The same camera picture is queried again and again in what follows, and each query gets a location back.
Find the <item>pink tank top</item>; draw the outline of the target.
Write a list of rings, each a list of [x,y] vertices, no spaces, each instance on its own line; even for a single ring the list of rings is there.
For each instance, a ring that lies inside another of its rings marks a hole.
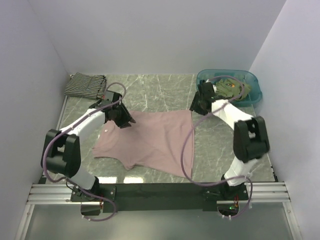
[[[190,110],[130,113],[136,123],[119,128],[108,121],[92,149],[95,158],[119,160],[126,170],[143,166],[178,177],[192,175],[195,137]]]

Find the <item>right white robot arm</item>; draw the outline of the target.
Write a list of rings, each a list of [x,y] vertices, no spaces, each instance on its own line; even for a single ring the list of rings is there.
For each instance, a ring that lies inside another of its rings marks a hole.
[[[237,187],[248,180],[258,159],[270,150],[265,120],[241,111],[230,100],[219,96],[210,80],[197,85],[190,110],[204,117],[216,116],[233,130],[234,159],[219,187],[221,197],[230,200],[237,194]]]

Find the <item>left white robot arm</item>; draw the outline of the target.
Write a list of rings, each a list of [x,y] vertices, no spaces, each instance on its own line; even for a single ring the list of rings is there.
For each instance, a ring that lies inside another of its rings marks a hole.
[[[135,122],[122,103],[123,98],[123,94],[107,90],[102,99],[90,105],[75,122],[47,132],[41,167],[48,180],[53,183],[63,179],[70,181],[82,190],[88,201],[99,197],[98,178],[81,167],[81,142],[108,121],[113,121],[121,129]]]

